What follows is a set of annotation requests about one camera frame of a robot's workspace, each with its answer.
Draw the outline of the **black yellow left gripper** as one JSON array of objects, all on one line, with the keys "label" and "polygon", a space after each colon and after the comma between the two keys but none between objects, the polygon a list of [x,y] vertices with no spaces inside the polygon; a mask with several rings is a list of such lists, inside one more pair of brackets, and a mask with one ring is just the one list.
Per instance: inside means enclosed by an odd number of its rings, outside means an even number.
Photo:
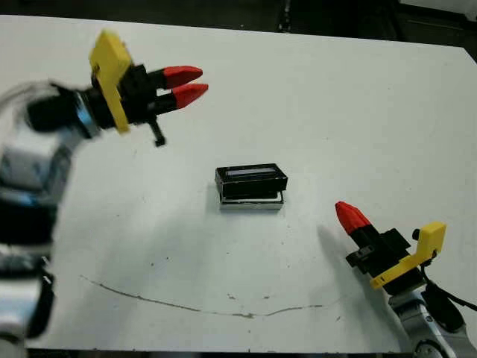
[{"label": "black yellow left gripper", "polygon": [[[98,35],[89,64],[92,87],[83,96],[94,123],[120,134],[131,125],[147,124],[157,147],[166,144],[157,115],[187,107],[209,89],[208,84],[187,84],[203,74],[198,67],[168,66],[147,73],[143,65],[133,63],[121,38],[108,30]],[[172,90],[157,97],[157,89]]]}]

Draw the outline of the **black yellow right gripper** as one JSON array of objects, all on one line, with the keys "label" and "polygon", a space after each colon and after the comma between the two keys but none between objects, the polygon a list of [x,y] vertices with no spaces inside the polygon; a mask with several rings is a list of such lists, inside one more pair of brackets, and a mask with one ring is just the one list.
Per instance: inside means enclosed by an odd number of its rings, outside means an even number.
[{"label": "black yellow right gripper", "polygon": [[398,295],[424,284],[418,267],[441,253],[446,234],[444,223],[432,222],[420,228],[416,251],[411,254],[410,243],[396,228],[380,233],[357,207],[344,201],[335,204],[335,211],[342,228],[358,246],[346,260],[351,267],[370,276],[372,288]]}]

